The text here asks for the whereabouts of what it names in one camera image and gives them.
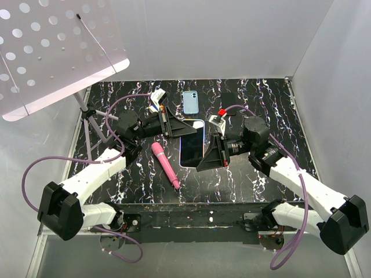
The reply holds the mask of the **bare black phone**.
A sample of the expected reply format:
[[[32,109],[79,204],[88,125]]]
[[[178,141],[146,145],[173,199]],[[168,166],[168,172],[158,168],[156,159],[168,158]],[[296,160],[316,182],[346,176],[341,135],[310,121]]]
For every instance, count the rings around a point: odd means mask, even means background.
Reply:
[[[226,108],[237,105],[236,95],[230,92],[221,92],[221,107],[226,110]],[[227,115],[235,116],[237,114],[236,108],[231,108],[227,111]]]

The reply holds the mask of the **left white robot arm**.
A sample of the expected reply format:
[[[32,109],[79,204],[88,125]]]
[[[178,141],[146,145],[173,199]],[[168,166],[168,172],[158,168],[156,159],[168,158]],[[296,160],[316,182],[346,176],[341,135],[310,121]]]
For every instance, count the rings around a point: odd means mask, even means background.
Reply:
[[[167,107],[161,107],[142,121],[133,110],[123,111],[108,148],[93,164],[60,184],[44,187],[37,219],[63,240],[72,239],[81,229],[101,225],[116,232],[124,225],[124,212],[111,202],[86,204],[88,197],[116,173],[136,160],[141,152],[139,142],[164,135],[179,138],[197,130],[176,118]]]

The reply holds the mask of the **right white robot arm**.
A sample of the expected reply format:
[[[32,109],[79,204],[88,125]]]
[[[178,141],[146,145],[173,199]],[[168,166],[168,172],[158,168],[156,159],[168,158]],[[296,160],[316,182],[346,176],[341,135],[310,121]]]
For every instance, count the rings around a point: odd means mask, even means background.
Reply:
[[[300,208],[284,200],[274,200],[263,207],[259,215],[243,221],[247,230],[273,231],[279,226],[304,228],[340,255],[348,253],[369,231],[364,200],[357,195],[347,197],[336,192],[296,166],[283,148],[273,144],[262,118],[246,118],[240,136],[225,133],[225,120],[220,115],[212,115],[208,121],[217,131],[211,136],[197,171],[226,167],[232,156],[248,153],[249,162],[257,171],[307,201]]]

